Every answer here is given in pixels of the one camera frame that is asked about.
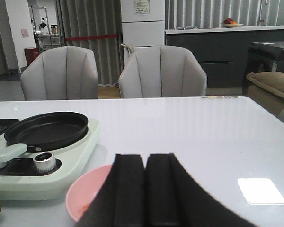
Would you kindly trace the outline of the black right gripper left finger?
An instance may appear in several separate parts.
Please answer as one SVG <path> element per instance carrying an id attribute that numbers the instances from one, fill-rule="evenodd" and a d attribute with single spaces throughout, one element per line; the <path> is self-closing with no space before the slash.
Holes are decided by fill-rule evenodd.
<path id="1" fill-rule="evenodd" d="M 104 184 L 77 226 L 144 226 L 144 165 L 140 155 L 115 155 Z"/>

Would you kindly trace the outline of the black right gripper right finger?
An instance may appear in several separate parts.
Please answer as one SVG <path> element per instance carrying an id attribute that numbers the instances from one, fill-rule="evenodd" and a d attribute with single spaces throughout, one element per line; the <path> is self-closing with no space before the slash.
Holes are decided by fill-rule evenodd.
<path id="1" fill-rule="evenodd" d="M 174 154 L 151 154 L 146 166 L 150 227 L 246 227 L 209 195 Z"/>

